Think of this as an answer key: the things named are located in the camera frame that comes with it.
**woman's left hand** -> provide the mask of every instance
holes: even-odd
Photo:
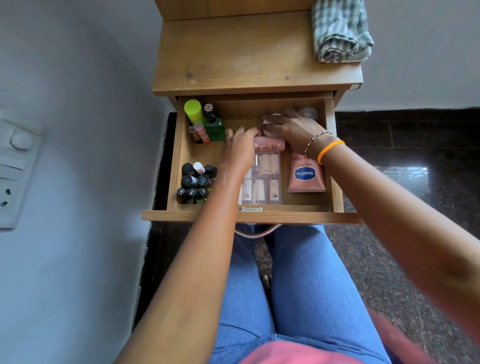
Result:
[[[235,134],[231,129],[227,129],[223,143],[222,163],[233,167],[244,176],[253,165],[255,157],[253,137],[257,135],[262,135],[257,128],[245,131],[241,126]]]

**pink bottle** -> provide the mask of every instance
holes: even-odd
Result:
[[[269,136],[256,136],[253,142],[258,144],[257,152],[283,152],[285,150],[285,139],[272,138]]]

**green bottle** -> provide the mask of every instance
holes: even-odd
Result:
[[[212,104],[204,105],[205,113],[205,131],[210,140],[214,142],[223,142],[225,139],[225,128],[222,124],[222,119],[215,115]]]

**checkered towel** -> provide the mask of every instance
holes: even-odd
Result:
[[[363,0],[318,0],[312,6],[312,31],[320,62],[361,62],[372,53]]]

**orange rubber band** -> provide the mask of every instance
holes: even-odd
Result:
[[[337,146],[339,144],[343,144],[343,145],[346,145],[345,142],[343,140],[335,140],[334,142],[331,142],[329,145],[327,145],[321,152],[320,154],[318,155],[318,158],[317,158],[317,161],[319,164],[322,164],[320,162],[320,160],[322,159],[322,157],[324,156],[324,154],[326,152],[328,152],[331,148],[333,148],[334,146]]]

